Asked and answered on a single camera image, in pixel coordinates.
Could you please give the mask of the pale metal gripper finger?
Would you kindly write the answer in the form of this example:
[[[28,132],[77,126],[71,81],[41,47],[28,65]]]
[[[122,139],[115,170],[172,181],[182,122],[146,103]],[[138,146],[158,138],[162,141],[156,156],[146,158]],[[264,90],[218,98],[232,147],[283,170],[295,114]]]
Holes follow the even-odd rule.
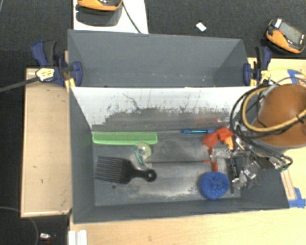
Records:
[[[234,151],[228,149],[213,149],[210,158],[213,162],[218,159],[230,159],[234,154]]]
[[[248,169],[242,169],[239,176],[234,178],[231,182],[231,187],[234,189],[241,189],[247,187],[249,183],[257,178],[257,174]]]

